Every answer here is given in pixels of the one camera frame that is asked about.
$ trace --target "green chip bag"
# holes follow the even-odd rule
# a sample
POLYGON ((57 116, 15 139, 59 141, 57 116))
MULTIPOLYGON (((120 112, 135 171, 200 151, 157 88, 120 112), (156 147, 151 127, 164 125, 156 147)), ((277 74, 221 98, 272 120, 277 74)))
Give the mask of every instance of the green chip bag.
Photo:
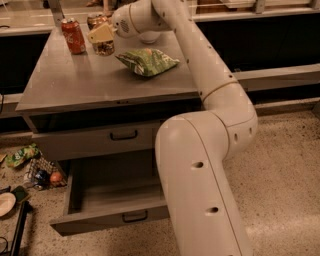
POLYGON ((141 76, 155 76, 175 67, 180 62, 157 49, 136 49, 116 56, 131 71, 141 76))
POLYGON ((6 157, 6 164, 8 167, 17 167, 28 159, 31 159, 39 154, 39 149, 35 143, 19 149, 14 155, 6 157))

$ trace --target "chip bag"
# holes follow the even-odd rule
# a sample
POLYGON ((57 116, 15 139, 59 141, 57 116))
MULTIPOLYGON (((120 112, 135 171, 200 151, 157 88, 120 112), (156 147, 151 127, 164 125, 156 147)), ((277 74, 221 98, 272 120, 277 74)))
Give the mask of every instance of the chip bag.
POLYGON ((35 143, 19 149, 14 155, 8 155, 6 157, 6 164, 8 167, 17 167, 20 164, 24 163, 28 159, 31 159, 39 154, 40 150, 38 149, 35 143))
POLYGON ((136 49, 116 56, 131 71, 141 76, 155 76, 178 65, 174 60, 157 49, 136 49))

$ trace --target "floor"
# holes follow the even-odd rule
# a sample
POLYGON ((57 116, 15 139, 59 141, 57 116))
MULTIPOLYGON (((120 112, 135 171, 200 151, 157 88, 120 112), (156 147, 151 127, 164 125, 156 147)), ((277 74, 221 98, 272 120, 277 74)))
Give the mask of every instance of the floor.
MULTIPOLYGON (((318 99, 256 105, 259 130, 249 148, 225 161, 255 256, 318 256, 320 251, 320 120, 318 99)), ((0 153, 32 141, 1 136, 0 153)), ((22 184, 26 168, 0 166, 0 188, 22 184)), ((169 219, 61 237, 48 224, 62 216, 66 187, 29 189, 21 255, 178 256, 169 219)), ((0 236, 12 239, 19 208, 0 218, 0 236)))

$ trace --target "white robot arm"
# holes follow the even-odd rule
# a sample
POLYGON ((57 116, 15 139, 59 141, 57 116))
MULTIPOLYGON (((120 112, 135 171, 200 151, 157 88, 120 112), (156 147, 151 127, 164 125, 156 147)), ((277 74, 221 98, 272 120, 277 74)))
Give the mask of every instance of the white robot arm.
POLYGON ((205 111, 167 120, 156 159, 182 256, 251 256, 252 248, 222 161, 254 138, 257 116, 246 93, 192 21, 186 0, 140 0, 112 17, 117 34, 174 31, 205 111))

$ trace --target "gray table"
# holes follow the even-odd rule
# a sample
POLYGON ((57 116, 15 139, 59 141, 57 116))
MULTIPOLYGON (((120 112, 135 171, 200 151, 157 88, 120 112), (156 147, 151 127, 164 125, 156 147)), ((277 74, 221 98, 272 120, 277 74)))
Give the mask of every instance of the gray table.
MULTIPOLYGON (((82 25, 83 34, 88 33, 82 25)), ((188 67, 173 32, 145 45, 137 38, 115 37, 115 53, 98 56, 85 36, 87 52, 71 55, 59 28, 52 30, 31 79, 16 108, 21 113, 59 112, 196 95, 188 67), (153 78, 130 72, 114 56, 135 48, 157 48, 181 63, 153 78)))

